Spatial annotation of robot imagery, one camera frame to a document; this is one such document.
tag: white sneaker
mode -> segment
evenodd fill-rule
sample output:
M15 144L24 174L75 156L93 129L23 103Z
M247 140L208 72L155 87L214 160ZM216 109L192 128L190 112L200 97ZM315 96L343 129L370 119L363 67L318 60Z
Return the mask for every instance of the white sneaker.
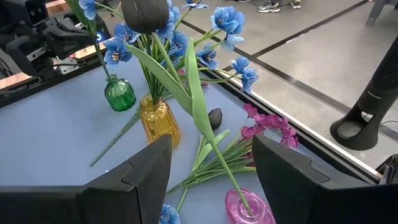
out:
M273 4L269 1L266 5L258 7L257 11L261 13L279 12L279 3Z
M293 9L300 9L301 8L301 1L291 1L290 5L292 5Z

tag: magenta flower cluster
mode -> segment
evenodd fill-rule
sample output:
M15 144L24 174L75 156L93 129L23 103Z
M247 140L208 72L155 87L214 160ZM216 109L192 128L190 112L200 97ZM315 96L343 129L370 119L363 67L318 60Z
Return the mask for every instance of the magenta flower cluster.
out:
M276 129L277 133L282 134L280 143L284 146L295 148L299 146L299 139L296 130L289 128L289 120L280 118L277 115L264 115L257 113L257 109L250 104L245 104L243 109L248 113L248 118L255 120L256 124L252 127L244 126L241 130L243 139L251 139L256 134L264 134L267 129Z

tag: pink glass vase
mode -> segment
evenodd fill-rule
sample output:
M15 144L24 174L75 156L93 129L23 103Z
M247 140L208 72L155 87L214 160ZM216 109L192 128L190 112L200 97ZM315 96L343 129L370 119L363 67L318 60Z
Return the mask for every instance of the pink glass vase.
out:
M271 209L263 199L245 189L242 189L242 193L248 201L253 216L251 217L246 211L236 190L230 190L225 196L229 224L275 224Z

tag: amber ribbed vase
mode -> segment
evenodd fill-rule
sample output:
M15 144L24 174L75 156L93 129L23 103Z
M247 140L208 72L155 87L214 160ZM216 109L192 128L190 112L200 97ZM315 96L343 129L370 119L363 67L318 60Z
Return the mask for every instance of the amber ribbed vase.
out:
M171 134L175 148L181 140L181 131L169 105L162 100L154 103L147 95L141 100L141 108L141 122L149 143L164 134Z

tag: light blue table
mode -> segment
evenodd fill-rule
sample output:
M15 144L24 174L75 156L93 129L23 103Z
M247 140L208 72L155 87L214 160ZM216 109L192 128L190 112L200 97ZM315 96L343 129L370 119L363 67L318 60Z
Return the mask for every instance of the light blue table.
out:
M138 100L148 92L136 59L120 64L115 73L131 82ZM114 112L104 97L104 79L102 69L96 68L0 109L0 185L83 185L147 145L138 122L94 167L89 166L139 104L127 112ZM231 130L219 144L223 149L247 115L241 109L243 103L222 87L208 86L204 92L208 110L220 107L223 111L223 124L216 134ZM171 188L190 173L200 133L175 100L168 103L183 133L173 152ZM301 145L298 150L320 160ZM242 188L266 199L255 173L236 174L236 178ZM227 176L191 188L180 211L182 223L226 223L224 196L232 188ZM165 202L176 207L181 194Z

